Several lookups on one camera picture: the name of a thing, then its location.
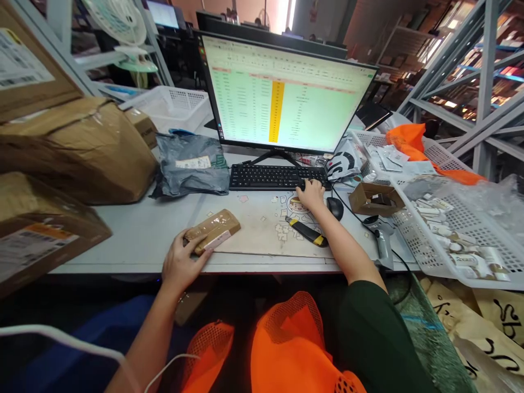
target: yellow box cutter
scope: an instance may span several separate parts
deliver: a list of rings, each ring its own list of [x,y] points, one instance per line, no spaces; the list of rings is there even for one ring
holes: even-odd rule
[[[312,242],[314,245],[317,245],[318,247],[327,247],[329,245],[328,240],[324,236],[314,229],[311,229],[307,225],[302,224],[300,221],[295,220],[289,216],[286,216],[285,220],[289,223],[289,225],[291,225],[293,229],[295,229],[299,234]]]

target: yellow highlighted column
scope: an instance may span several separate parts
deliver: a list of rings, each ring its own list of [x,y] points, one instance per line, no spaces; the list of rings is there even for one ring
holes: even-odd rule
[[[278,129],[284,101],[284,82],[273,82],[271,91],[271,117],[269,120],[269,142],[278,142]]]

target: black keyboard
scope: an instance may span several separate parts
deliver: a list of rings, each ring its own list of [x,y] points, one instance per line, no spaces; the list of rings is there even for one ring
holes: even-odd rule
[[[331,189],[324,168],[275,165],[231,166],[229,189],[231,191],[294,190],[301,179],[317,179],[326,190]]]

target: white desk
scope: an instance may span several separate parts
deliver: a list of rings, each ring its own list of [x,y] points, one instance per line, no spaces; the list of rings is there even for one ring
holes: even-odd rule
[[[196,133],[217,138],[217,132],[203,124]],[[235,146],[224,146],[228,165],[252,160],[264,151]],[[287,165],[280,158],[270,158],[265,165]],[[341,196],[344,187],[337,186]],[[198,224],[196,216],[201,209],[219,204],[221,198],[190,194],[172,201],[160,202],[148,198],[150,192],[137,204],[95,207],[100,217],[113,231],[113,236],[72,259],[51,273],[160,273],[166,252],[176,234],[182,229]],[[366,237],[366,230],[347,210],[342,223],[357,239],[372,260],[378,259],[375,239]],[[411,270],[420,270],[403,238],[395,234],[392,247],[409,264]],[[395,257],[395,270],[406,268]],[[321,273],[340,271],[331,258],[286,257],[257,254],[214,253],[204,267],[207,273]]]

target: orange cloth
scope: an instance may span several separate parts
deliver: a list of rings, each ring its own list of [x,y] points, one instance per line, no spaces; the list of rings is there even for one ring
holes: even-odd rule
[[[253,393],[366,391],[355,374],[333,365],[320,313],[307,292],[273,306],[258,322],[251,387]]]
[[[233,328],[209,324],[191,341],[183,393],[207,393],[233,342]],[[366,393],[350,372],[341,373],[325,350],[322,318],[311,295],[297,292],[273,306],[258,322],[251,350],[253,393]]]
[[[410,161],[429,161],[424,154],[424,144],[422,143],[422,136],[426,130],[425,124],[403,124],[398,126],[386,134],[386,141],[389,145],[395,145],[397,150],[410,157]],[[453,180],[465,184],[466,186],[473,186],[480,180],[487,179],[476,173],[461,169],[443,170],[432,163],[437,173],[451,177]]]

